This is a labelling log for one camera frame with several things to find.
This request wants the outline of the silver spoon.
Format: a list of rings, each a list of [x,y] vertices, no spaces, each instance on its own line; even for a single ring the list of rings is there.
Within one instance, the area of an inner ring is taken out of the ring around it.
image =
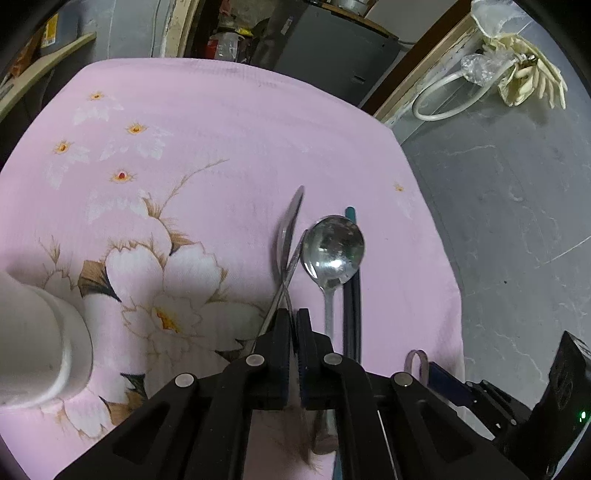
[[[301,262],[324,295],[324,332],[335,339],[335,291],[360,270],[365,240],[360,228],[344,216],[329,215],[318,220],[304,236]]]

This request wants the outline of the teal-tipped black chopstick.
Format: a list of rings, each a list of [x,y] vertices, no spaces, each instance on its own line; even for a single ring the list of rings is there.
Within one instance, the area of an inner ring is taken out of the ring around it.
[[[360,363],[362,356],[362,295],[360,271],[356,271],[353,277],[353,360]]]
[[[353,358],[353,280],[349,280],[342,289],[342,347],[346,357]]]

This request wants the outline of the silver table knife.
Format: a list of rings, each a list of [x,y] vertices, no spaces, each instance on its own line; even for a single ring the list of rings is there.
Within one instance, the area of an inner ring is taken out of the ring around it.
[[[276,295],[271,301],[270,309],[267,311],[266,319],[263,321],[262,327],[259,329],[259,336],[263,335],[266,327],[269,326],[270,319],[273,318],[276,308],[280,306],[281,301],[287,306],[287,313],[290,318],[293,317],[293,304],[290,300],[290,294],[287,287],[288,267],[290,267],[290,248],[293,241],[294,228],[297,223],[297,214],[301,208],[301,201],[304,199],[304,185],[297,188],[294,193],[290,205],[287,207],[286,213],[283,215],[283,220],[280,221],[280,226],[277,228],[276,235],[276,270],[279,276],[279,285],[277,285]]]

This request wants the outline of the wooden kitchen counter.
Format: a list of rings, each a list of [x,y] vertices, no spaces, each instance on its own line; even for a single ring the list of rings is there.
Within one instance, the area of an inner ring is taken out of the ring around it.
[[[86,44],[93,42],[96,33],[84,34],[63,48],[41,57],[31,64],[20,76],[11,78],[1,88],[0,121],[9,114],[21,98],[50,70],[61,61],[78,51]]]

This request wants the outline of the pink floral table cloth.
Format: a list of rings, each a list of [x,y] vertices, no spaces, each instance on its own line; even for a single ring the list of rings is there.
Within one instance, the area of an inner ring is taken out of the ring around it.
[[[348,207],[366,241],[362,363],[422,350],[465,372],[461,299],[393,132],[255,67],[108,60],[78,72],[1,172],[1,268],[76,307],[95,349],[70,400],[9,411],[1,436],[51,479],[175,375],[206,376],[256,335],[276,292],[276,230]]]

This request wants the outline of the white utensil holder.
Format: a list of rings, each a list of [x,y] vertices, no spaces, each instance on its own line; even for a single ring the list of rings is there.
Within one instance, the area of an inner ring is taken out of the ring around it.
[[[67,400],[87,385],[89,331],[75,307],[1,274],[1,409]]]

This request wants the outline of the grey cabinet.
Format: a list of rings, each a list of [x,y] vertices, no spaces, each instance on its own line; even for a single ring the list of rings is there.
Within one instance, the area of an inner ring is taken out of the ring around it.
[[[310,1],[280,2],[252,66],[301,80],[358,106],[401,50],[398,37]]]

